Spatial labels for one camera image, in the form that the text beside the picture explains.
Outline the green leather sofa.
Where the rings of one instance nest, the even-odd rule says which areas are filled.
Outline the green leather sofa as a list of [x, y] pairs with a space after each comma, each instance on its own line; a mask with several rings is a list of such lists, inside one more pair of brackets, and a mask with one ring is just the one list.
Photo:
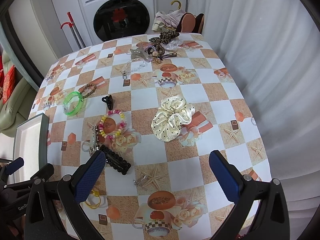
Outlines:
[[9, 55], [3, 51], [2, 64], [4, 75], [14, 70], [13, 90], [6, 102], [1, 99], [1, 133], [13, 138], [17, 127], [28, 120], [37, 91], [16, 69]]

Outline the cream polka dot scrunchie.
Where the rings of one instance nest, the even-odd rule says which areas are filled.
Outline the cream polka dot scrunchie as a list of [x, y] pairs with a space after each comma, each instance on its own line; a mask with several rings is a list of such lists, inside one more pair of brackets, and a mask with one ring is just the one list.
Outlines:
[[151, 122], [152, 132], [161, 141], [172, 141], [180, 135], [183, 125], [191, 123], [194, 113], [195, 107], [183, 96], [163, 99]]

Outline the silver metal hair clip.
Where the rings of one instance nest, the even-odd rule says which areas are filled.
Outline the silver metal hair clip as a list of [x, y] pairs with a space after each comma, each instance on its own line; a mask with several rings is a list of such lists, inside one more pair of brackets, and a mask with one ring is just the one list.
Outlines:
[[90, 156], [92, 156], [97, 150], [99, 150], [97, 126], [93, 126], [92, 131], [93, 131], [93, 136], [92, 136], [90, 147], [89, 147]]

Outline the pink cloth on hanger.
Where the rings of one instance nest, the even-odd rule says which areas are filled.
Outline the pink cloth on hanger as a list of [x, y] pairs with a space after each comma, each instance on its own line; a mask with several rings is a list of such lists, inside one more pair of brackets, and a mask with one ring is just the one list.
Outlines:
[[163, 11], [157, 12], [151, 28], [152, 31], [161, 32], [162, 29], [175, 30], [177, 28], [182, 16], [185, 14], [185, 11], [181, 9], [182, 4], [179, 0], [172, 1], [171, 5], [174, 3], [178, 3], [177, 10], [172, 10], [168, 14]]

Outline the small silver earring charm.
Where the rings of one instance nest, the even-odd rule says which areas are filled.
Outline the small silver earring charm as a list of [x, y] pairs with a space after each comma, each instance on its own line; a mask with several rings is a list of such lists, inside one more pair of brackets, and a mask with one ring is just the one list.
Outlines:
[[146, 174], [143, 174], [140, 176], [140, 178], [133, 180], [133, 183], [135, 186], [143, 187], [146, 184], [147, 180], [148, 176]]

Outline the brown black slippers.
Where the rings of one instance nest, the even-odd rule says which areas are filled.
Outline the brown black slippers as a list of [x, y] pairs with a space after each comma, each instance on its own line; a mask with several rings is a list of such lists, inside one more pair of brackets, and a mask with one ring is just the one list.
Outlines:
[[178, 33], [196, 33], [201, 34], [204, 25], [204, 14], [200, 13], [196, 17], [187, 12], [185, 13], [176, 28]]

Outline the red cushion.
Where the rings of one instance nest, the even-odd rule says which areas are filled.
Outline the red cushion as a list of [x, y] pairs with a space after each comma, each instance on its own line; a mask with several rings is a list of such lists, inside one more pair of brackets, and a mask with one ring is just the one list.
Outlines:
[[15, 79], [16, 79], [16, 69], [15, 69], [15, 66], [12, 65], [12, 67], [9, 69], [9, 71], [4, 77], [3, 96], [2, 96], [3, 103], [6, 103], [11, 96], [15, 88]]

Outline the white curtain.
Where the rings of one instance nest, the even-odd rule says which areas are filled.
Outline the white curtain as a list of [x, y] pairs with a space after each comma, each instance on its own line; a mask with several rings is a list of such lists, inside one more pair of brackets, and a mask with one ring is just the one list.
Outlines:
[[297, 239], [319, 206], [319, 30], [300, 0], [188, 0], [249, 106]]

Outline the red handled mop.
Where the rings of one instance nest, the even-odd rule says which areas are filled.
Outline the red handled mop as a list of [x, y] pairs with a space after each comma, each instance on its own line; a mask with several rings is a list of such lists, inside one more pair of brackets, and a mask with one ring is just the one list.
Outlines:
[[84, 40], [82, 39], [81, 35], [80, 35], [80, 32], [78, 31], [77, 27], [76, 27], [76, 24], [73, 20], [73, 17], [71, 15], [70, 12], [67, 12], [67, 16], [69, 18], [69, 21], [68, 22], [63, 22], [63, 24], [60, 25], [60, 29], [63, 29], [63, 27], [65, 25], [69, 26], [70, 30], [71, 30], [71, 33], [74, 37], [74, 40], [77, 44], [77, 46], [79, 47], [79, 49], [82, 49], [82, 48], [85, 48], [86, 45], [84, 43]]

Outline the green translucent bangle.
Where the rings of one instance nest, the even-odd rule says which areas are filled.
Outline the green translucent bangle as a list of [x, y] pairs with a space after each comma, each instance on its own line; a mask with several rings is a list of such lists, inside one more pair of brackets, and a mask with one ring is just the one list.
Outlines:
[[75, 116], [84, 108], [85, 100], [80, 92], [69, 93], [62, 104], [63, 112], [67, 116]]

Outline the white grey tray box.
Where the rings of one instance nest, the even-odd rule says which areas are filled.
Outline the white grey tray box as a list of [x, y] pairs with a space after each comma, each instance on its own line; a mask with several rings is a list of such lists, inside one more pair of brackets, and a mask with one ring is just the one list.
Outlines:
[[13, 158], [23, 158], [24, 165], [13, 174], [14, 182], [29, 180], [47, 163], [49, 118], [38, 114], [16, 129]]

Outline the clear plastic bag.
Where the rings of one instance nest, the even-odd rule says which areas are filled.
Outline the clear plastic bag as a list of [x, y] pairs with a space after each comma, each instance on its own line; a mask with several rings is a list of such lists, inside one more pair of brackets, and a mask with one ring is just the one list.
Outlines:
[[164, 44], [163, 47], [167, 51], [176, 51], [183, 44], [183, 41], [176, 38], [171, 40], [168, 44]]

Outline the black studded hair clip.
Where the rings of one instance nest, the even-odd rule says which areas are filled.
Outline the black studded hair clip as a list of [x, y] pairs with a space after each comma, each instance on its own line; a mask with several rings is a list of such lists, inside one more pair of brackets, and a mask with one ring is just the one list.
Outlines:
[[110, 165], [114, 170], [121, 173], [122, 175], [127, 174], [131, 167], [130, 163], [128, 163], [123, 157], [121, 157], [116, 152], [113, 152], [105, 145], [101, 145], [99, 147], [99, 150], [101, 150], [105, 154], [106, 163], [108, 165]]

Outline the white washing machine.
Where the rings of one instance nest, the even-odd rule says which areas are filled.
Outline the white washing machine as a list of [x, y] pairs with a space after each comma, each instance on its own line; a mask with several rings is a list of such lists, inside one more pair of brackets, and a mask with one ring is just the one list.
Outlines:
[[155, 0], [79, 0], [93, 44], [152, 33]]

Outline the silver star hair clip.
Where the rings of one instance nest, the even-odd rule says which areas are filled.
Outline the silver star hair clip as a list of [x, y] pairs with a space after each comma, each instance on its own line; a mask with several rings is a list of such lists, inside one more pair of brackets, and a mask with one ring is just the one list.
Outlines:
[[131, 60], [142, 59], [149, 61], [149, 55], [143, 48], [130, 49]]

